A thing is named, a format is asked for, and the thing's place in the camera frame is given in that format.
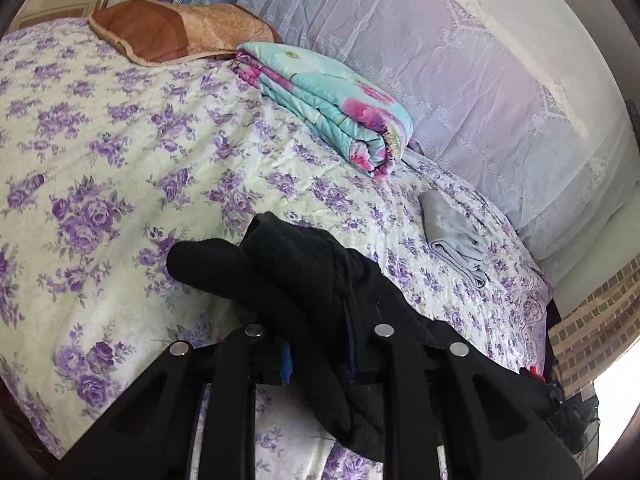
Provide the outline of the black pants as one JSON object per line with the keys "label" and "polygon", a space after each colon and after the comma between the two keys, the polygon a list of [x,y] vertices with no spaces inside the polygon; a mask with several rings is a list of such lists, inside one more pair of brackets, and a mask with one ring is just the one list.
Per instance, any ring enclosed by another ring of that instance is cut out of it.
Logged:
{"label": "black pants", "polygon": [[[463,339],[448,323],[413,309],[374,261],[326,231],[294,226],[270,212],[254,217],[239,244],[222,238],[175,244],[166,266],[174,280],[233,301],[284,339],[300,395],[349,450],[356,429],[373,420],[359,404],[375,397],[352,380],[352,333],[386,323],[419,344]],[[564,402],[561,437],[576,460],[591,412],[552,387]]]}

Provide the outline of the red garment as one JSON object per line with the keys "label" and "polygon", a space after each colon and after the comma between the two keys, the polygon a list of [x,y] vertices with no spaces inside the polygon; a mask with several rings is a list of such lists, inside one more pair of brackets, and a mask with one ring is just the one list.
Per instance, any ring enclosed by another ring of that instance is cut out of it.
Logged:
{"label": "red garment", "polygon": [[544,379],[544,376],[542,376],[541,374],[538,373],[538,370],[537,370],[536,366],[521,367],[518,372],[523,377],[526,377],[526,378],[537,379],[537,380],[540,380],[541,382],[545,382],[546,381]]}

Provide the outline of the grey folded garment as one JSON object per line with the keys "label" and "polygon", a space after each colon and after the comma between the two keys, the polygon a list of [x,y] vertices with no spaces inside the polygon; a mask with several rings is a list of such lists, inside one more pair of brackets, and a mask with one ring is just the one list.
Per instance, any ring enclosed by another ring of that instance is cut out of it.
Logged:
{"label": "grey folded garment", "polygon": [[419,194],[428,247],[476,289],[487,281],[488,245],[472,222],[436,190]]}

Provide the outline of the brick-pattern cloth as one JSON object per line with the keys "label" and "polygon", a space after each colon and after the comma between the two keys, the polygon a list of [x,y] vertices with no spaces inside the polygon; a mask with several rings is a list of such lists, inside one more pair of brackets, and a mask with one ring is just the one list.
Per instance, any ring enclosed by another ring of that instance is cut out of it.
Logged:
{"label": "brick-pattern cloth", "polygon": [[639,259],[632,258],[548,331],[555,373],[569,398],[639,338]]}

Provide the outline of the purple floral bedspread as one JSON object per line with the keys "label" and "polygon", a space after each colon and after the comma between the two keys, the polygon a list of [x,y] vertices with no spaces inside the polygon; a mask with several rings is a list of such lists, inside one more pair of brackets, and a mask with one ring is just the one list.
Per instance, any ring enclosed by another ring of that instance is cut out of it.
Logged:
{"label": "purple floral bedspread", "polygon": [[[483,288],[428,247],[427,190],[486,240]],[[1,41],[1,378],[53,456],[168,344],[232,330],[230,306],[172,280],[166,256],[236,242],[263,211],[376,261],[501,365],[544,362],[550,285],[465,180],[421,156],[371,179],[226,62],[141,67],[85,20],[52,21]]]}

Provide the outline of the turquoise floral folded quilt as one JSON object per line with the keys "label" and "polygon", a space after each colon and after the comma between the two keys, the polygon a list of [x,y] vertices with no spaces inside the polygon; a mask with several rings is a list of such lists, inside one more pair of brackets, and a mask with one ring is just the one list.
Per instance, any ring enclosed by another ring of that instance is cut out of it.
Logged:
{"label": "turquoise floral folded quilt", "polygon": [[236,51],[233,70],[373,179],[395,169],[412,137],[402,105],[334,58],[286,44],[246,42]]}

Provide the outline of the lavender lace-covered headboard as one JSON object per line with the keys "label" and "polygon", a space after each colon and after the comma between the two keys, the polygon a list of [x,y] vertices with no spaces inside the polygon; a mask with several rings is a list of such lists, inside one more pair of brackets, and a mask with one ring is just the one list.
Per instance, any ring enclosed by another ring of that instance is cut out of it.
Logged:
{"label": "lavender lace-covered headboard", "polygon": [[410,144],[509,219],[553,281],[639,179],[620,88],[564,0],[239,0],[390,94]]}

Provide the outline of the brown pillow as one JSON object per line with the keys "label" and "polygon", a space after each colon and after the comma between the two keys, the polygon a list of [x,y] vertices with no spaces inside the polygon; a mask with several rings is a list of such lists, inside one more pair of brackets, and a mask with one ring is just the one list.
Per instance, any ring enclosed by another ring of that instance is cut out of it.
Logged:
{"label": "brown pillow", "polygon": [[244,42],[281,40],[270,25],[232,3],[129,0],[93,12],[88,24],[131,62],[148,67],[232,58]]}

